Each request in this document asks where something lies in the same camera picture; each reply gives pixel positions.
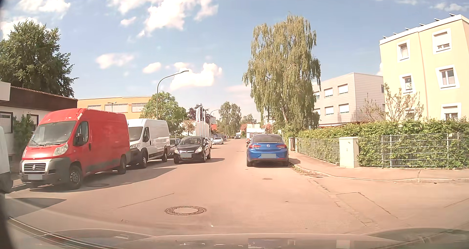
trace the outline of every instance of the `white van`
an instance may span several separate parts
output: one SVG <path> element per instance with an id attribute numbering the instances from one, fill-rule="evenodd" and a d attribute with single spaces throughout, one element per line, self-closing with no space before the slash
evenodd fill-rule
<path id="1" fill-rule="evenodd" d="M 10 175 L 10 162 L 8 161 L 7 140 L 3 127 L 0 126 L 0 191 L 10 193 L 13 180 Z"/>
<path id="2" fill-rule="evenodd" d="M 128 119 L 127 124 L 130 138 L 130 164 L 146 168 L 148 160 L 161 158 L 163 162 L 167 162 L 171 146 L 166 121 Z"/>

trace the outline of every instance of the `wire mesh fence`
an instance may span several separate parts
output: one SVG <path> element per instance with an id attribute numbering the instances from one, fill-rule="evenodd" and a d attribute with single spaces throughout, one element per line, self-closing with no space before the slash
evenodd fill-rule
<path id="1" fill-rule="evenodd" d="M 340 161 L 339 138 L 296 138 L 297 152 L 331 163 Z"/>
<path id="2" fill-rule="evenodd" d="M 466 167 L 469 161 L 464 133 L 360 137 L 358 144 L 361 166 Z"/>

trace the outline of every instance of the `sidewalk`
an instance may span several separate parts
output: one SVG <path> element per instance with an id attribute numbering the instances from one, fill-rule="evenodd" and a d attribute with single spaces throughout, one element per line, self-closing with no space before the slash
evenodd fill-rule
<path id="1" fill-rule="evenodd" d="M 289 158 L 294 167 L 323 177 L 407 183 L 469 183 L 469 169 L 344 168 L 292 151 Z"/>

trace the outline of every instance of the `blue sky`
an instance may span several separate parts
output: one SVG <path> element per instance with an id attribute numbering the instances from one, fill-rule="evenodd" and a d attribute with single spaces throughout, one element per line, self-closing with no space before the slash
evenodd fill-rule
<path id="1" fill-rule="evenodd" d="M 242 84 L 253 28 L 288 12 L 317 31 L 314 54 L 322 79 L 379 73 L 378 42 L 448 13 L 469 17 L 469 0 L 6 0 L 3 38 L 26 18 L 58 27 L 61 51 L 71 53 L 75 98 L 150 96 L 162 81 L 180 106 L 218 108 L 254 102 Z"/>

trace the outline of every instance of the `curb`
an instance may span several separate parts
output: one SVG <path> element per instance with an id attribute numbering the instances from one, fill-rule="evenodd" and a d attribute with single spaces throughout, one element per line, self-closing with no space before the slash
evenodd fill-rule
<path id="1" fill-rule="evenodd" d="M 303 173 L 308 173 L 311 175 L 318 175 L 322 177 L 331 177 L 331 178 L 340 178 L 347 180 L 363 180 L 363 181 L 375 181 L 375 182 L 394 182 L 394 183 L 469 183 L 469 178 L 457 178 L 457 179 L 431 179 L 431 178 L 413 178 L 413 179 L 402 179 L 402 180 L 372 180 L 372 179 L 362 179 L 362 178 L 351 178 L 351 177 L 341 177 L 330 175 L 321 171 L 311 170 L 302 168 L 301 166 L 294 164 L 294 168 L 300 170 Z"/>

